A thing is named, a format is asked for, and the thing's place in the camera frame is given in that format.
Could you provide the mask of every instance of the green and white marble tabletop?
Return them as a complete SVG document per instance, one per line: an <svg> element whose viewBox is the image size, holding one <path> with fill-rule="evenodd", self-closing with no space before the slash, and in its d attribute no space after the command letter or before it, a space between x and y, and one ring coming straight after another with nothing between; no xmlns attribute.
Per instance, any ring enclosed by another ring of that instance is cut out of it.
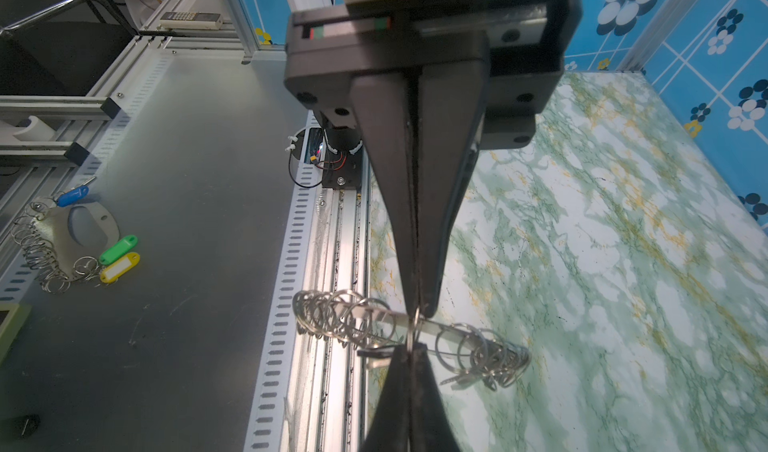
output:
<svg viewBox="0 0 768 452"><path fill-rule="evenodd" d="M370 294L403 310L372 190ZM441 387L462 449L768 450L767 259L642 75L567 74L530 146L480 155L451 235L436 319L533 357L509 389Z"/></svg>

